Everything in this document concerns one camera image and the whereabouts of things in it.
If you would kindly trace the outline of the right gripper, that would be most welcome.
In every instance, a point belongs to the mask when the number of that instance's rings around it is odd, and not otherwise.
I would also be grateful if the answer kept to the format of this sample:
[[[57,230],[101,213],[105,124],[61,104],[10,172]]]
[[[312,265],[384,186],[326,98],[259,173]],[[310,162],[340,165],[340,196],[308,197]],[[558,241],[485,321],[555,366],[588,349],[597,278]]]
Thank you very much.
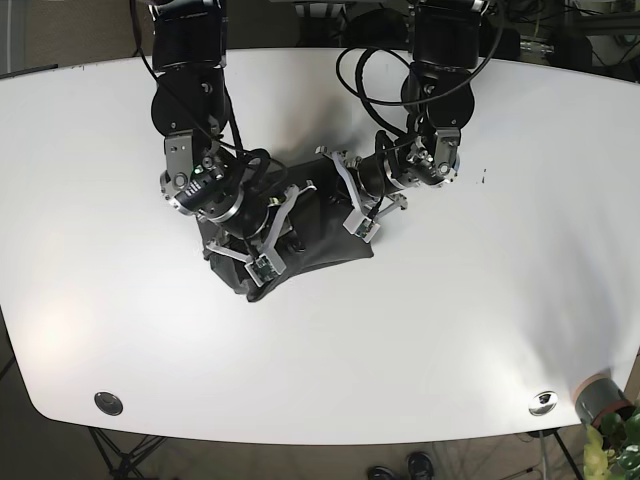
[[[258,287],[280,277],[286,263],[277,242],[291,231],[287,222],[298,198],[316,185],[308,180],[303,188],[263,190],[260,181],[273,162],[263,149],[235,158],[222,148],[199,152],[192,140],[166,140],[164,151],[164,199],[178,212],[219,228],[205,242],[206,250],[241,263]]]

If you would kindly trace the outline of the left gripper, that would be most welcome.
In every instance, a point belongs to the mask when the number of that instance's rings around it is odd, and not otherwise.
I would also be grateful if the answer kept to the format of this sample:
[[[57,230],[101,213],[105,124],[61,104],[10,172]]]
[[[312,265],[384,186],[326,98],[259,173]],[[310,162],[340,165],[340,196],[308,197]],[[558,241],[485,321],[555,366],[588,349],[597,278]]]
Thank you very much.
[[[427,149],[425,135],[395,145],[383,131],[376,134],[375,151],[366,158],[317,147],[316,152],[334,164],[352,205],[343,227],[369,243],[379,230],[382,217],[408,207],[404,190],[453,182],[458,176],[460,141],[458,128],[439,128],[432,150]]]

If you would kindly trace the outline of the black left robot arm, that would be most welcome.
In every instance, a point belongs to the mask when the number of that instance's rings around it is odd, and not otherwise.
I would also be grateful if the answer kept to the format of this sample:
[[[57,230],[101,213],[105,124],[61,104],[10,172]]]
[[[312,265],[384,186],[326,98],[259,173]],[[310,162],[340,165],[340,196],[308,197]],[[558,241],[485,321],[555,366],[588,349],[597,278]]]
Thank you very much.
[[[499,46],[504,28],[499,26],[486,55],[480,53],[481,23],[488,1],[412,1],[410,61],[395,106],[407,112],[406,127],[384,121],[377,107],[387,101],[367,95],[364,70],[377,53],[368,47],[354,72],[355,84],[347,90],[357,97],[379,125],[372,155],[346,152],[318,153],[330,159],[343,180],[352,210],[344,220],[347,232],[370,242],[386,214],[404,210],[404,191],[421,184],[441,187],[458,176],[462,130],[475,108],[472,81],[488,65]]]

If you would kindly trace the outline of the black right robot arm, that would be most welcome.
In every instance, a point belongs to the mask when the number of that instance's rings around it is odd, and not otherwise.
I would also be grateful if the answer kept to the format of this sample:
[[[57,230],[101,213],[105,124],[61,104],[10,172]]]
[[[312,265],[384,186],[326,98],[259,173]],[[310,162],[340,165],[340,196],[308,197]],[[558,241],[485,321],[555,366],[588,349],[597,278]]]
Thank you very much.
[[[239,267],[257,288],[282,278],[277,250],[303,188],[287,181],[288,168],[264,149],[241,140],[226,86],[227,8],[223,1],[150,1],[152,53],[145,54],[138,9],[129,12],[135,53],[156,84],[151,119],[164,139],[164,200],[211,224],[205,251]]]

